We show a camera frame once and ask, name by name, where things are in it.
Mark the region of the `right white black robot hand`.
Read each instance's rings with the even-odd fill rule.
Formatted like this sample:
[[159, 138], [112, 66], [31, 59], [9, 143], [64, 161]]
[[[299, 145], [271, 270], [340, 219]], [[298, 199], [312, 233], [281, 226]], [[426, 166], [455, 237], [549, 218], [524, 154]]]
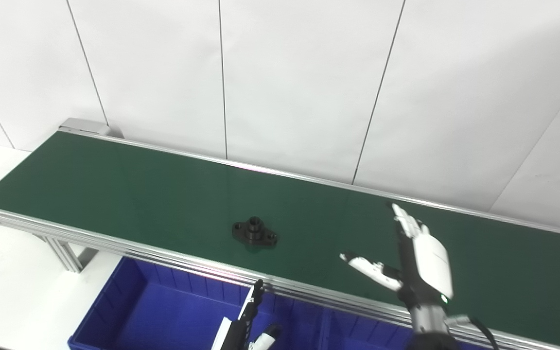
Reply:
[[395, 236], [401, 267], [399, 269], [367, 259], [351, 251], [340, 259], [386, 289], [395, 292], [407, 310], [418, 306], [446, 308], [453, 299], [453, 275], [443, 243], [429, 227], [411, 216], [395, 202], [387, 204], [393, 212]]

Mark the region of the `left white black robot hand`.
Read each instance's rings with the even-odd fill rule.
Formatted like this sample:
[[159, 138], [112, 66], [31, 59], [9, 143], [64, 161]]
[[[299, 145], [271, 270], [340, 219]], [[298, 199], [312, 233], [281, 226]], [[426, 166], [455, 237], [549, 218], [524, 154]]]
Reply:
[[253, 321], [262, 303], [264, 287], [262, 279], [251, 286], [240, 313], [235, 320], [224, 317], [212, 343], [212, 350], [269, 350], [282, 333], [282, 325], [273, 323], [250, 341]]

